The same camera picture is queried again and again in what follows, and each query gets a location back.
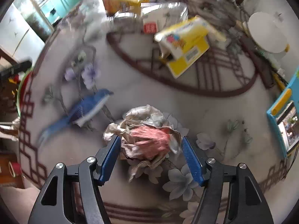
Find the floral table cloth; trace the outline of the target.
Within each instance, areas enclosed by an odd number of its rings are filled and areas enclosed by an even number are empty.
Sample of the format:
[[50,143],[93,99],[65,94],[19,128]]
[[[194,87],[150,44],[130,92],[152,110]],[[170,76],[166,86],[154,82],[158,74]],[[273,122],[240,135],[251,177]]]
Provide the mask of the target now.
[[20,109],[30,223],[272,223],[272,71],[227,0],[81,0]]

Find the yellow tea carton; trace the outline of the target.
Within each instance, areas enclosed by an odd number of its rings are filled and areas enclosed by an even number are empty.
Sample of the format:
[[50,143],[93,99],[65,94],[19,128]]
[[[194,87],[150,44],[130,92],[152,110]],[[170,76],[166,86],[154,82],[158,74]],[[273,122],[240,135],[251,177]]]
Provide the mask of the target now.
[[105,11],[108,16],[112,17],[117,12],[129,12],[140,15],[141,4],[149,3],[150,0],[102,0]]

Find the clear plastic bottle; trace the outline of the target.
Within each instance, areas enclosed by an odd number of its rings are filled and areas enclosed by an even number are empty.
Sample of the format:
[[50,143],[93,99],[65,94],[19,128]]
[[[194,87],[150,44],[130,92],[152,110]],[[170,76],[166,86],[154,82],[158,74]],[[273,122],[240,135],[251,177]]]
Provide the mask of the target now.
[[156,34],[163,29],[188,19],[185,3],[145,3],[141,6],[143,32]]

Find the red bin green rim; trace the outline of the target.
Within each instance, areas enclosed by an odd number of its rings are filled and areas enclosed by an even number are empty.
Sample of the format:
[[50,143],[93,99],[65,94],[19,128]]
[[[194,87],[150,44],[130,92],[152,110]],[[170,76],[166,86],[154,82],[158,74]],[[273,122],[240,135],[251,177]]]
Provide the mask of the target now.
[[32,68],[28,69],[25,72],[25,74],[22,77],[22,80],[20,81],[20,84],[19,84],[18,93],[17,93],[17,102],[16,102],[17,112],[18,112],[19,117],[21,117],[21,106],[23,104],[26,85],[29,81],[29,78],[31,77],[32,72],[33,72]]

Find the pink brown paper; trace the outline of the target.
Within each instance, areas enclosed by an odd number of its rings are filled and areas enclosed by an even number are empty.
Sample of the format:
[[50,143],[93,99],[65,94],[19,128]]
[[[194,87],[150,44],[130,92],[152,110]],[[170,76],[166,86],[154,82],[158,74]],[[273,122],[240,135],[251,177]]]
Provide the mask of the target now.
[[145,105],[130,109],[122,120],[110,123],[103,139],[108,142],[113,135],[120,137],[120,158],[130,165],[129,181],[146,174],[151,183],[158,184],[162,163],[171,154],[180,154],[182,138],[188,133],[189,129],[172,114]]

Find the white round fan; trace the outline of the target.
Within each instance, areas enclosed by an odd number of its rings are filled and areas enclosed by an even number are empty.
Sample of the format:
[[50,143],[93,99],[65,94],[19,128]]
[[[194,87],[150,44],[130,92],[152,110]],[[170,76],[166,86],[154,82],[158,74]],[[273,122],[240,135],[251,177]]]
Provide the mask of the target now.
[[263,50],[273,54],[287,52],[289,48],[287,38],[274,16],[256,12],[250,16],[247,27],[253,40]]

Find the blue yellow toy box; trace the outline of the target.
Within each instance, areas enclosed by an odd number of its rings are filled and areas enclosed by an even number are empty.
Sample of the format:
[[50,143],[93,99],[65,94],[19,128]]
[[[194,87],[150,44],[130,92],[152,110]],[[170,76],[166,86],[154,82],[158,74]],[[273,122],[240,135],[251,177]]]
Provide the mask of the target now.
[[287,158],[298,147],[298,71],[290,80],[278,99],[266,112],[283,158]]

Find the yellow white flat box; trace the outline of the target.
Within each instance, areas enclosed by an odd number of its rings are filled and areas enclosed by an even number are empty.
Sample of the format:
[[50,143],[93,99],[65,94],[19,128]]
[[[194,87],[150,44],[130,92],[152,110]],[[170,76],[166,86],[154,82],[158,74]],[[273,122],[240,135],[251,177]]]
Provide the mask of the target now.
[[154,36],[161,50],[161,60],[177,79],[187,71],[210,45],[207,36],[226,43],[226,36],[199,15],[163,29]]

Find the white refrigerator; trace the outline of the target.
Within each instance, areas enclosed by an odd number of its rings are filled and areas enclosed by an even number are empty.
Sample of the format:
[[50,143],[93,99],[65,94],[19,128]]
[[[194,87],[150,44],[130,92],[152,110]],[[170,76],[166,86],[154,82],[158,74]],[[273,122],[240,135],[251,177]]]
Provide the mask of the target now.
[[1,48],[16,61],[30,58],[35,64],[44,45],[12,4],[1,21]]

